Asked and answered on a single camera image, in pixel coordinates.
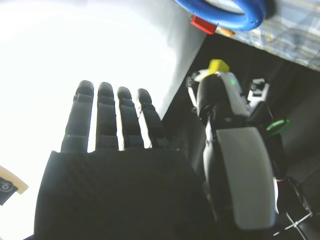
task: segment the red object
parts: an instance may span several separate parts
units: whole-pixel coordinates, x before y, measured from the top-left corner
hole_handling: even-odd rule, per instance
[[[197,17],[196,15],[193,15],[191,24],[210,35],[215,34],[217,29],[217,25],[214,25],[206,20],[203,20],[202,18]]]

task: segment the blue plastic ring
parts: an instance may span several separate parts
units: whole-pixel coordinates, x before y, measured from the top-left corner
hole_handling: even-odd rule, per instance
[[[234,30],[248,31],[257,28],[267,15],[264,0],[233,0],[244,14],[215,7],[205,0],[175,0],[183,8],[214,25]]]

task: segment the gray panel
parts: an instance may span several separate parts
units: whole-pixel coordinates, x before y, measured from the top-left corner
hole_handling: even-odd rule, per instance
[[[233,204],[234,220],[243,230],[275,222],[273,172],[263,140],[254,127],[216,131]]]

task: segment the plaid cloth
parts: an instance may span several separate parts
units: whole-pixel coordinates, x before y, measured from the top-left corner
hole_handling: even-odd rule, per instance
[[[227,1],[207,1],[230,9]],[[274,0],[274,5],[275,13],[258,28],[232,38],[320,71],[320,0]]]

